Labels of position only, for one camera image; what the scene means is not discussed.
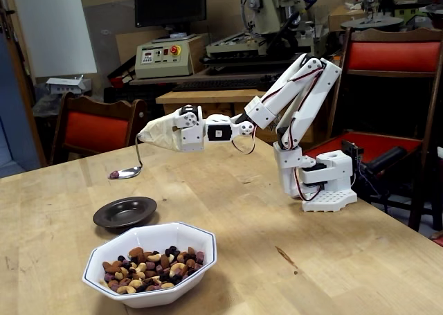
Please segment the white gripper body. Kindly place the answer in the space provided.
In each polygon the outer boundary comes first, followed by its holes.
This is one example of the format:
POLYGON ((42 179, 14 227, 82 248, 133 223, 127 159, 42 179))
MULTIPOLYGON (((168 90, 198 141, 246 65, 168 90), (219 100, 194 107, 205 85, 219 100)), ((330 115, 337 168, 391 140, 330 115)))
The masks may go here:
POLYGON ((178 115, 194 114, 197 124, 193 127, 178 129, 177 147, 180 152, 199 151, 204 148, 204 119, 200 106, 186 105, 177 110, 178 115))

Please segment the white moving gripper finger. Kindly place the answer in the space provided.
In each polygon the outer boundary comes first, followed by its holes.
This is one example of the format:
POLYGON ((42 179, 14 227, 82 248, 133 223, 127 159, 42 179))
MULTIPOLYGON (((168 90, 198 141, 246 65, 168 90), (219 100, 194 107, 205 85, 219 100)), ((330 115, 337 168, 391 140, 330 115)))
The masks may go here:
POLYGON ((174 117, 174 126, 178 129, 193 127, 197 124, 197 117, 194 114, 183 114, 174 117))

